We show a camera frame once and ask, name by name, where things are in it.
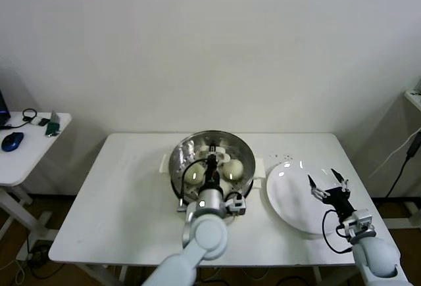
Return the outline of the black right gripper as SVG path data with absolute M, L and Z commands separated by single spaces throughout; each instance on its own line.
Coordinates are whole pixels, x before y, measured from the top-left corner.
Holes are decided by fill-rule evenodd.
M 318 200 L 322 200 L 324 204 L 333 206 L 337 212 L 340 221 L 344 221 L 355 211 L 352 204 L 349 202 L 350 192 L 348 188 L 348 179 L 345 179 L 339 172 L 331 169 L 333 175 L 337 181 L 341 184 L 341 187 L 335 187 L 324 191 L 316 186 L 314 180 L 308 174 L 310 192 L 313 197 Z

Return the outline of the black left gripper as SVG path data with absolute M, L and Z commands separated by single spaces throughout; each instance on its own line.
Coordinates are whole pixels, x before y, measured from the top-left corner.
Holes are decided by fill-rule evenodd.
M 210 152 L 216 152 L 217 146 L 215 142 L 211 142 L 209 145 Z M 210 154 L 207 157 L 207 169 L 205 170 L 205 182 L 202 186 L 202 190 L 206 189 L 215 189 L 217 191 L 221 190 L 220 186 L 220 175 L 217 171 L 217 166 L 212 164 L 218 164 L 218 158 L 215 154 Z

